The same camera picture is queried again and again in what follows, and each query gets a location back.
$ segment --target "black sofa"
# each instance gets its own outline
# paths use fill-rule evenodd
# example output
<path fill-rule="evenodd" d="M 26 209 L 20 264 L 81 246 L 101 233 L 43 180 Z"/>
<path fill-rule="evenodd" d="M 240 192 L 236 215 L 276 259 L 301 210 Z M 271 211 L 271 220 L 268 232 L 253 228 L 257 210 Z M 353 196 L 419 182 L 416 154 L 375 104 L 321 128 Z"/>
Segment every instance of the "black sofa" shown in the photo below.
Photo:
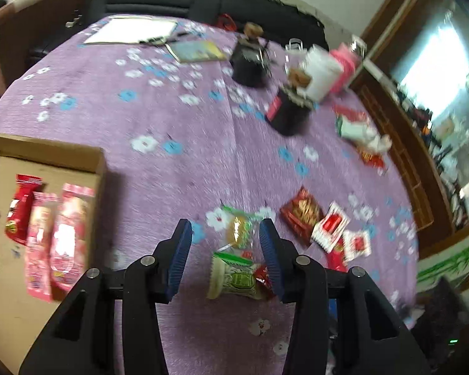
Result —
<path fill-rule="evenodd" d="M 219 15 L 228 14 L 242 31 L 246 22 L 255 22 L 264 37 L 281 45 L 299 38 L 305 47 L 317 44 L 328 50 L 323 24 L 297 8 L 270 0 L 91 0 L 83 21 L 51 34 L 30 50 L 29 66 L 75 35 L 81 28 L 118 13 L 164 15 L 215 25 Z"/>

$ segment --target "paper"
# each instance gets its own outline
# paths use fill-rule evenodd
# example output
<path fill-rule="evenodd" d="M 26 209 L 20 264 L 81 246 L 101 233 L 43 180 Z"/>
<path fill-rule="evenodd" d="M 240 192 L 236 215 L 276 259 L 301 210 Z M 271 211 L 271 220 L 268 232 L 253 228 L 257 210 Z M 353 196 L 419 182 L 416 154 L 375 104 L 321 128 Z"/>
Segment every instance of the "paper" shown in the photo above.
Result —
<path fill-rule="evenodd" d="M 151 38 L 167 37 L 177 26 L 177 21 L 148 17 L 112 18 L 85 43 L 132 43 Z"/>

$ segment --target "pink snack packet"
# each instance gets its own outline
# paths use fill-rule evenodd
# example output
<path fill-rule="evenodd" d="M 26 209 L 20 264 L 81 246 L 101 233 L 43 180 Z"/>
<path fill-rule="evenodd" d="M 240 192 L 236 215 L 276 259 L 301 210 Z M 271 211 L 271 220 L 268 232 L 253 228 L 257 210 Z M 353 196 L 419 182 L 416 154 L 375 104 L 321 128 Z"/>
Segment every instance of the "pink snack packet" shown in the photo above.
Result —
<path fill-rule="evenodd" d="M 55 221 L 50 268 L 57 287 L 70 291 L 85 270 L 85 222 L 94 190 L 65 183 Z"/>
<path fill-rule="evenodd" d="M 368 257 L 371 254 L 370 234 L 368 231 L 352 232 L 344 230 L 344 256 L 347 262 L 363 255 Z"/>
<path fill-rule="evenodd" d="M 33 193 L 33 205 L 26 235 L 24 274 L 26 291 L 33 297 L 52 301 L 49 248 L 59 198 L 54 193 Z"/>
<path fill-rule="evenodd" d="M 349 222 L 350 218 L 333 201 L 325 218 L 316 223 L 311 238 L 321 245 L 327 253 L 330 253 Z"/>

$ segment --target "metal screw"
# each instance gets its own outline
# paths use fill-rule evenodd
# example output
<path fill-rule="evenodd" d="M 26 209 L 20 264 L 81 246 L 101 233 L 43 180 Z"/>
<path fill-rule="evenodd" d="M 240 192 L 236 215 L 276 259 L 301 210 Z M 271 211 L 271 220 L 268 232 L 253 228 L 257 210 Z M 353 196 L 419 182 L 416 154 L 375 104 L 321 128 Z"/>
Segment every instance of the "metal screw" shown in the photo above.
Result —
<path fill-rule="evenodd" d="M 359 278 L 364 277 L 366 274 L 365 270 L 362 267 L 353 267 L 351 269 L 351 273 Z"/>
<path fill-rule="evenodd" d="M 151 255 L 146 255 L 145 257 L 141 258 L 141 263 L 145 266 L 148 267 L 150 265 L 154 264 L 154 257 Z"/>
<path fill-rule="evenodd" d="M 309 257 L 306 257 L 305 255 L 299 255 L 297 258 L 295 258 L 295 261 L 299 265 L 309 265 L 311 263 Z"/>
<path fill-rule="evenodd" d="M 99 276 L 99 269 L 97 268 L 90 268 L 88 271 L 87 271 L 87 276 L 90 278 L 90 279 L 94 279 L 96 277 Z"/>

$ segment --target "purple tablecloth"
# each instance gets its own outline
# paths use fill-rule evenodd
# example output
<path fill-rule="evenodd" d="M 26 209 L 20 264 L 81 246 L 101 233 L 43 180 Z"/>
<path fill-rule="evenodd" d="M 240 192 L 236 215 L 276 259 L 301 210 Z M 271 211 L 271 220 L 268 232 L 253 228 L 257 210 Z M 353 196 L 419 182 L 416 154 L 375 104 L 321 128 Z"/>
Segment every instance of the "purple tablecloth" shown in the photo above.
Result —
<path fill-rule="evenodd" d="M 109 174 L 98 238 L 113 244 L 113 268 L 153 252 L 180 218 L 191 220 L 194 244 L 179 293 L 169 305 L 157 306 L 171 374 L 283 369 L 293 305 L 235 295 L 205 298 L 211 255 L 226 223 L 221 201 L 271 216 L 280 235 L 291 240 L 278 209 L 301 185 L 325 211 L 337 202 L 351 217 L 348 229 L 371 235 L 371 255 L 350 266 L 364 267 L 394 306 L 413 301 L 415 225 L 398 171 L 387 158 L 388 171 L 379 176 L 335 133 L 333 103 L 364 109 L 352 92 L 328 97 L 305 135 L 284 138 L 263 116 L 285 78 L 281 47 L 270 45 L 280 66 L 273 67 L 267 89 L 257 90 L 233 82 L 228 62 L 179 65 L 160 48 L 82 45 L 105 21 L 71 38 L 10 86 L 0 100 L 0 132 L 104 148 Z M 228 32 L 185 20 L 179 27 L 226 52 L 235 44 Z M 295 245 L 326 266 L 316 244 Z M 258 248 L 255 255 L 260 258 Z"/>

